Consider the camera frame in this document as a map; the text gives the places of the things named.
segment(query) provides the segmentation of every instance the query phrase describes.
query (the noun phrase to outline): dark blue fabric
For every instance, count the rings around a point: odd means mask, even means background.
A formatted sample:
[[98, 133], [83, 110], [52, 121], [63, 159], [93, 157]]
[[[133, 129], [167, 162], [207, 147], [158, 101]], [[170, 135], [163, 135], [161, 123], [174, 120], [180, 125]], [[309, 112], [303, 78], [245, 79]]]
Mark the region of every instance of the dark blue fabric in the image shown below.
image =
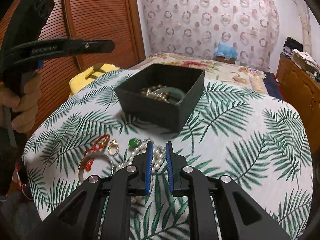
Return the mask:
[[283, 96], [280, 93], [279, 86], [274, 78], [273, 73], [265, 71], [264, 73], [266, 74], [266, 78], [263, 79], [263, 82], [267, 88], [269, 96], [283, 100]]

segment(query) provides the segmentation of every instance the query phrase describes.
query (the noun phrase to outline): tablecloth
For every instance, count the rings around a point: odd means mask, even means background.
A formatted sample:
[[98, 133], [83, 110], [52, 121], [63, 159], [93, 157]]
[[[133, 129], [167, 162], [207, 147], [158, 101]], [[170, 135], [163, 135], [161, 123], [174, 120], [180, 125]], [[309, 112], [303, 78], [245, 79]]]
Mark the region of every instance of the tablecloth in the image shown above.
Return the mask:
[[[307, 223], [312, 199], [308, 139], [296, 110], [248, 88], [205, 79], [204, 93], [180, 134], [125, 114], [114, 88], [139, 70], [112, 71], [59, 107], [28, 140], [23, 160], [34, 202], [45, 219], [79, 184], [77, 168], [102, 134], [119, 143], [115, 165], [128, 159], [131, 138], [151, 138], [205, 175], [231, 176], [292, 239]], [[146, 199], [131, 206], [131, 239], [189, 239], [186, 197], [169, 194], [166, 162]], [[95, 160], [85, 177], [110, 174]]]

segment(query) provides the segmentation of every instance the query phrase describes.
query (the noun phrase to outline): louvered door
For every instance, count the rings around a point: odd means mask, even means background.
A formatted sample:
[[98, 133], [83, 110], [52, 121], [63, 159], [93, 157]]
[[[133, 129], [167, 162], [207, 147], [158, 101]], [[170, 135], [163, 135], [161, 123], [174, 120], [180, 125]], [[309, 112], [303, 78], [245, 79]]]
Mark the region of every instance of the louvered door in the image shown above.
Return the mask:
[[[15, 0], [0, 22], [0, 43], [5, 34], [12, 14], [20, 0]], [[46, 26], [42, 29], [40, 40], [67, 37], [61, 0], [54, 0], [55, 7], [50, 14]], [[44, 62], [44, 68], [39, 71], [42, 75], [42, 96], [38, 102], [39, 111], [36, 116], [36, 124], [30, 134], [41, 123], [66, 101], [70, 94], [69, 80], [79, 71], [72, 57], [58, 58]]]
[[84, 55], [84, 67], [104, 62], [128, 68], [138, 61], [128, 0], [70, 0], [77, 38], [113, 40], [115, 50]]

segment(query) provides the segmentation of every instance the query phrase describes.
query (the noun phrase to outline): white wall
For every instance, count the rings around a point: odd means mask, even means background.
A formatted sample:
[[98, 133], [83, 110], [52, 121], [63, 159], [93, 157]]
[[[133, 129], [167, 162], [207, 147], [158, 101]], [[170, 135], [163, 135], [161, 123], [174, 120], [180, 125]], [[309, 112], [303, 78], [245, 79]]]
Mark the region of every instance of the white wall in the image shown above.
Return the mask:
[[320, 25], [309, 9], [311, 25], [312, 58], [320, 64]]
[[[137, 0], [137, 2], [145, 53], [146, 57], [149, 57], [152, 53], [147, 34], [146, 21], [143, 15], [142, 1]], [[270, 57], [270, 71], [276, 74], [279, 65], [280, 54], [283, 50], [283, 44], [285, 40], [287, 39], [287, 37], [291, 36], [292, 38], [302, 43], [302, 26], [296, 4], [293, 0], [274, 0], [274, 2], [279, 14], [280, 30], [277, 43], [275, 44], [275, 48]]]

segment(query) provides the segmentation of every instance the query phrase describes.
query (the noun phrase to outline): human hand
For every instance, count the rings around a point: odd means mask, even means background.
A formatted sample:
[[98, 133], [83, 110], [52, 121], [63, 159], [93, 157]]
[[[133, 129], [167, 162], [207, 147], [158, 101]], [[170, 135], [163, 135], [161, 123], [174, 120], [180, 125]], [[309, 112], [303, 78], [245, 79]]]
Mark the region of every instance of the human hand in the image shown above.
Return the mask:
[[21, 112], [12, 120], [12, 128], [19, 133], [31, 130], [36, 122], [37, 102], [41, 97], [40, 84], [41, 75], [36, 73], [35, 77], [24, 86], [25, 95], [22, 98], [19, 98], [9, 88], [0, 87], [0, 127], [5, 126], [2, 106], [7, 106], [15, 113]]

